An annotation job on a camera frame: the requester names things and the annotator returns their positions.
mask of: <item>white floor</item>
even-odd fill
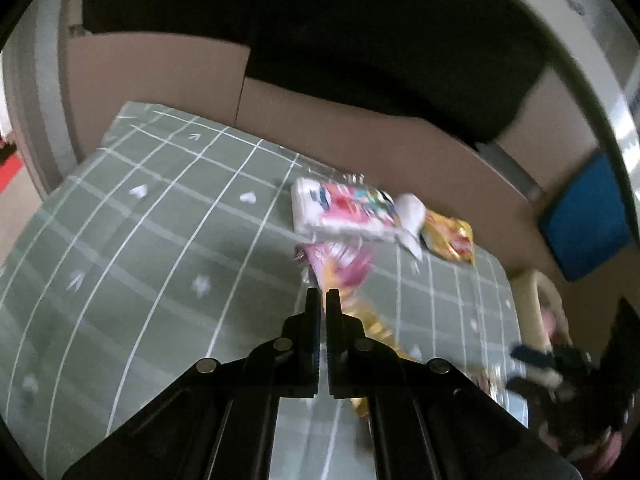
[[[25,167],[0,193],[0,267],[27,222],[40,206],[40,196]]]

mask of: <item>blue object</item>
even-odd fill
[[[605,153],[588,162],[538,226],[570,282],[589,274],[631,241],[618,183]]]

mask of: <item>silver rivet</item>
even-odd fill
[[[368,337],[361,337],[360,339],[356,339],[354,346],[356,347],[356,350],[368,352],[373,348],[373,341]]]
[[[435,374],[446,374],[451,370],[451,365],[444,359],[435,358],[429,361],[429,368]]]
[[[286,352],[287,350],[291,350],[292,346],[293,346],[293,341],[287,337],[279,337],[273,343],[273,347],[278,352]]]
[[[218,366],[218,362],[213,357],[203,357],[196,363],[196,370],[201,374],[210,374]]]

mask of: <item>grid pattern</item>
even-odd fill
[[[47,478],[64,470],[203,355],[241,358],[302,307],[289,186],[337,171],[245,132],[128,103],[102,146],[50,196],[0,276],[0,409]],[[401,346],[461,368],[522,373],[500,263],[375,244],[363,286]],[[326,374],[324,360],[321,371]],[[350,404],[284,399],[274,480],[374,478]],[[523,400],[508,410],[526,424]]]

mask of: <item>checkered tablecloth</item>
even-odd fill
[[[279,335],[305,285],[289,187],[335,170],[234,128],[128,103],[102,147],[47,198],[0,277],[0,413],[46,478],[66,468],[204,355],[246,356]],[[399,343],[461,368],[520,340],[500,263],[477,270],[374,245],[363,294]],[[283,399],[273,480],[374,478],[350,403]],[[523,400],[508,410],[526,424]]]

